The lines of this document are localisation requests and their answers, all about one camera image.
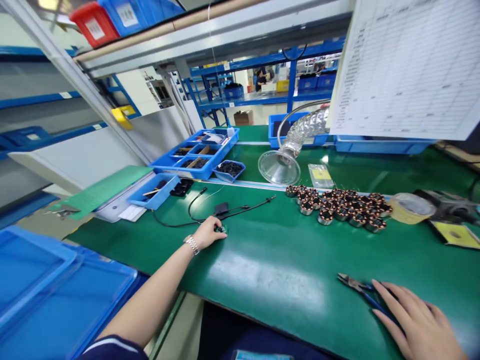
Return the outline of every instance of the blue-handled pliers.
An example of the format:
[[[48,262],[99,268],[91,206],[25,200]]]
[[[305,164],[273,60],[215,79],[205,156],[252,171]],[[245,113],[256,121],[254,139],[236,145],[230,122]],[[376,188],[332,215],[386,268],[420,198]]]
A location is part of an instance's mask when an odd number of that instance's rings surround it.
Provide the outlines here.
[[[385,314],[390,320],[392,320],[400,329],[402,328],[397,321],[395,317],[393,317],[388,311],[386,311],[373,297],[368,295],[364,290],[369,291],[369,292],[377,292],[375,287],[372,284],[367,284],[363,283],[360,281],[355,280],[354,278],[343,274],[343,273],[338,273],[337,276],[338,280],[340,280],[342,283],[345,285],[354,288],[356,291],[358,291],[364,298],[365,300],[374,308],[377,309],[378,311],[382,312]]]

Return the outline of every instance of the green anti-static mat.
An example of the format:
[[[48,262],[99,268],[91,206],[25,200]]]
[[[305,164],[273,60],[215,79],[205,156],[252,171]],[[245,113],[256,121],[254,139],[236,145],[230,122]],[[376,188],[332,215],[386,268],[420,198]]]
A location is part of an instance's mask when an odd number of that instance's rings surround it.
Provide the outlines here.
[[[80,220],[152,170],[151,167],[126,166],[78,194],[52,206],[50,210],[58,210],[62,205],[67,205],[80,210],[70,215],[70,218]]]

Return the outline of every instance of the wristwatch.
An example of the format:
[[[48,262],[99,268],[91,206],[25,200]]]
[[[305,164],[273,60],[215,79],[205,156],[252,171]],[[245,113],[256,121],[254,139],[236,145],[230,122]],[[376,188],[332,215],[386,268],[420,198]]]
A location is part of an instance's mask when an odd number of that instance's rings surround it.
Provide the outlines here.
[[[199,247],[197,246],[197,243],[195,242],[194,240],[194,236],[193,235],[188,235],[184,240],[183,240],[183,243],[184,244],[188,244],[191,246],[191,249],[193,250],[193,255],[198,255],[200,250],[199,250]]]

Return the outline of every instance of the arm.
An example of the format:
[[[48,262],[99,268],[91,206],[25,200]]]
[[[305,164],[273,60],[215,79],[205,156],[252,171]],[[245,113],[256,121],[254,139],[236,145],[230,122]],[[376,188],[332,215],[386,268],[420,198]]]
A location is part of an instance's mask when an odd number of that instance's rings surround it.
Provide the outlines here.
[[[215,225],[220,227],[222,223],[210,216],[193,234],[199,250],[227,237],[224,233],[214,232]],[[167,315],[169,304],[193,257],[189,244],[180,246],[120,309],[98,339],[117,335],[144,348]]]

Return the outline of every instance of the sleeve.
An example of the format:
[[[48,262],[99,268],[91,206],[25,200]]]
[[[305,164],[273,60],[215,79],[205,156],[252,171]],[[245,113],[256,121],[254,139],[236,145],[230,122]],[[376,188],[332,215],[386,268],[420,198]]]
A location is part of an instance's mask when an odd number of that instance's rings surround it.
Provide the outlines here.
[[[95,341],[77,360],[148,360],[148,357],[138,344],[111,335]]]

